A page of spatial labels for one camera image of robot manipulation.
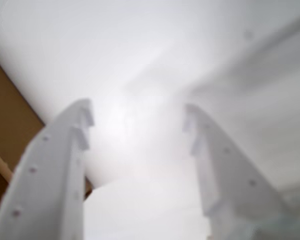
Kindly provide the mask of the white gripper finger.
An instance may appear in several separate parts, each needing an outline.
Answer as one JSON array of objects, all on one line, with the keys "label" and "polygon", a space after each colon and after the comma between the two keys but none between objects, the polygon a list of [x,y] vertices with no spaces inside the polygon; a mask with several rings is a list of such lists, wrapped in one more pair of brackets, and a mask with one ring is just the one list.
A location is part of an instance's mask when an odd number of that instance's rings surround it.
[{"label": "white gripper finger", "polygon": [[82,240],[85,161],[94,125],[84,98],[27,145],[0,202],[0,240]]},{"label": "white gripper finger", "polygon": [[203,109],[189,103],[185,110],[196,133],[192,154],[212,239],[292,239],[290,210],[278,191]]}]

